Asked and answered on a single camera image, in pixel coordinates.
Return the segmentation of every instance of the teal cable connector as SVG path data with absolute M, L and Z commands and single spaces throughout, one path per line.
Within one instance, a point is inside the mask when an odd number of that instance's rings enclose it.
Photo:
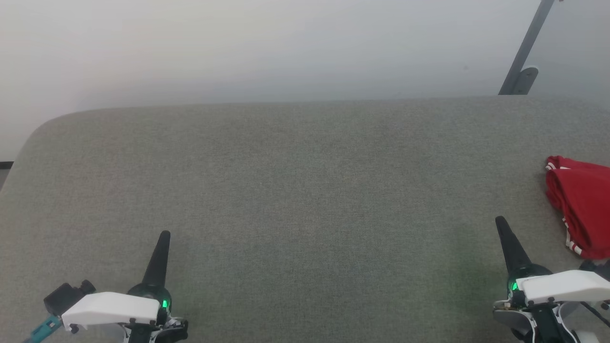
M 31 337 L 25 342 L 40 343 L 49 337 L 53 332 L 62 327 L 62 320 L 59 317 L 48 317 L 44 323 L 32 331 Z

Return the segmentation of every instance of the black cable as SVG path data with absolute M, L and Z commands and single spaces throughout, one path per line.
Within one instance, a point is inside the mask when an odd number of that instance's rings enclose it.
M 608 321 L 608 319 L 605 319 L 601 313 L 597 312 L 596 309 L 594 309 L 593 307 L 591 307 L 591 305 L 587 304 L 584 301 L 580 302 L 584 308 L 588 309 L 589 311 L 591 311 L 592 314 L 594 314 L 597 318 L 599 318 L 599 320 L 601 320 L 604 324 L 606 324 L 607 327 L 610 328 L 610 322 Z

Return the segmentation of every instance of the white wall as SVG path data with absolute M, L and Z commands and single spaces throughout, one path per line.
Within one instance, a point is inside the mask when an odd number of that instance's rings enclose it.
M 538 0 L 0 0 L 0 161 L 58 115 L 497 94 Z
M 529 94 L 561 94 L 610 109 L 610 1 L 555 1 L 525 66 Z

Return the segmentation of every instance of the red cloth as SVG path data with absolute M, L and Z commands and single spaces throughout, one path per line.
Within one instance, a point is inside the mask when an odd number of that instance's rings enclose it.
M 547 170 L 547 197 L 564 214 L 566 245 L 586 259 L 610 257 L 610 168 L 550 156 Z

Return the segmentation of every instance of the folded red garment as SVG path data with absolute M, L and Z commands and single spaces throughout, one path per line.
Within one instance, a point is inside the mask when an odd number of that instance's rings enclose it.
M 565 244 L 586 259 L 610 257 L 610 168 L 547 159 L 547 197 L 564 214 Z

